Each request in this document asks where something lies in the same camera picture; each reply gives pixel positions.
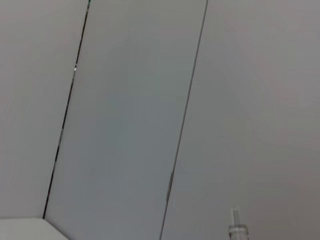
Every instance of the white wall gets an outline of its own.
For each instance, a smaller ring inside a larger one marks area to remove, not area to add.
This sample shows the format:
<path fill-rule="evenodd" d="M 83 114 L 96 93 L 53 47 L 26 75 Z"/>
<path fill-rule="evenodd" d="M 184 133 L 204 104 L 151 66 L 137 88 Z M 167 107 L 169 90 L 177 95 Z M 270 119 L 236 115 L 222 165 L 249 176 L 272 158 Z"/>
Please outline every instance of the white wall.
<path fill-rule="evenodd" d="M 0 1 L 0 218 L 43 214 L 87 4 Z"/>
<path fill-rule="evenodd" d="M 157 240 L 204 0 L 92 1 L 47 220 L 71 240 Z"/>
<path fill-rule="evenodd" d="M 319 238 L 319 13 L 209 0 L 162 240 Z"/>

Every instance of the white surface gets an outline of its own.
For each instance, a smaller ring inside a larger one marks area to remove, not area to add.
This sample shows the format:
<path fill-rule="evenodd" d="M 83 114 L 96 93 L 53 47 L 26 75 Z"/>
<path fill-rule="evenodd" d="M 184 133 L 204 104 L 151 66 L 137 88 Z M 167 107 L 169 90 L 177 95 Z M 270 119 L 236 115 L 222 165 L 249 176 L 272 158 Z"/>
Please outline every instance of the white surface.
<path fill-rule="evenodd" d="M 157 240 L 204 0 L 94 0 L 47 220 L 72 240 Z"/>
<path fill-rule="evenodd" d="M 67 240 L 43 219 L 0 220 L 1 240 Z"/>
<path fill-rule="evenodd" d="M 209 1 L 162 240 L 319 238 L 319 13 Z"/>
<path fill-rule="evenodd" d="M 0 1 L 0 217 L 41 217 L 88 0 Z"/>

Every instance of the clear plastic bottle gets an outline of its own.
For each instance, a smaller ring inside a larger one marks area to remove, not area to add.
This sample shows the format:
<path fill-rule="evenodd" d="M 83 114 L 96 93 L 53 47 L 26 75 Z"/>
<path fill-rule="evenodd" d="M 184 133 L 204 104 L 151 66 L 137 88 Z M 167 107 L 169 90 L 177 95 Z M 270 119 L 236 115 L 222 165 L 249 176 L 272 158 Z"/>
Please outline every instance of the clear plastic bottle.
<path fill-rule="evenodd" d="M 248 227 L 245 224 L 240 224 L 239 207 L 231 209 L 232 225 L 229 226 L 230 240 L 249 240 Z"/>

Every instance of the gray panel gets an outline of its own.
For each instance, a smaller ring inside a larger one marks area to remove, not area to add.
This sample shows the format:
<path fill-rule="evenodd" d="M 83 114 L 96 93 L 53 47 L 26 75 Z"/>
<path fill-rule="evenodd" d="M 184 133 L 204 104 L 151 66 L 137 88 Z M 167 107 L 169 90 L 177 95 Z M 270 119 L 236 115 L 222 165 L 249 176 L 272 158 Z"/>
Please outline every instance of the gray panel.
<path fill-rule="evenodd" d="M 43 214 L 87 4 L 0 1 L 0 218 Z"/>
<path fill-rule="evenodd" d="M 72 240 L 157 240 L 205 1 L 92 1 L 47 220 Z"/>
<path fill-rule="evenodd" d="M 162 240 L 319 238 L 319 11 L 209 1 Z"/>

